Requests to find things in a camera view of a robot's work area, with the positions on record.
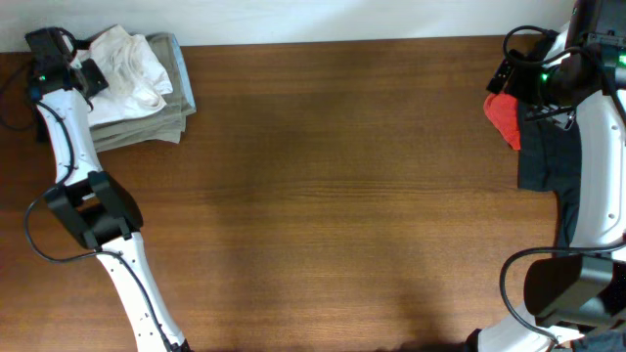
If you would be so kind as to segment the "white robot print t-shirt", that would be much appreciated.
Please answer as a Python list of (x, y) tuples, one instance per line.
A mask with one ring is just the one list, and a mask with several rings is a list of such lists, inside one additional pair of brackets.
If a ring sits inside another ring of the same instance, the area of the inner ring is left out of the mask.
[(94, 39), (77, 59), (93, 60), (109, 87), (92, 99), (92, 127), (143, 118), (164, 109), (164, 96), (173, 92), (165, 67), (143, 34), (129, 34), (115, 25)]

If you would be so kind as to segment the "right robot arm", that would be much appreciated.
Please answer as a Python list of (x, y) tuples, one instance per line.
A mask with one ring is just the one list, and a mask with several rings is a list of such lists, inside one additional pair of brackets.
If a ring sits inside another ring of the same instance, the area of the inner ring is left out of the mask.
[(558, 236), (530, 250), (520, 305), (468, 351), (550, 351), (625, 327), (625, 0), (579, 0), (564, 29), (506, 49), (488, 84), (514, 101), (518, 183), (558, 197)]

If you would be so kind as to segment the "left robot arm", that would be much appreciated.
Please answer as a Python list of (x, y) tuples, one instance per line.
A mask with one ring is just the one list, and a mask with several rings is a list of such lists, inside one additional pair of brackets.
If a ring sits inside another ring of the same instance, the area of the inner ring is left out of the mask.
[(31, 65), (28, 96), (52, 145), (57, 176), (40, 200), (84, 248), (74, 261), (95, 258), (108, 272), (140, 351), (187, 351), (182, 330), (169, 314), (146, 257), (143, 217), (134, 198), (103, 170), (89, 130), (88, 95), (105, 79), (85, 62)]

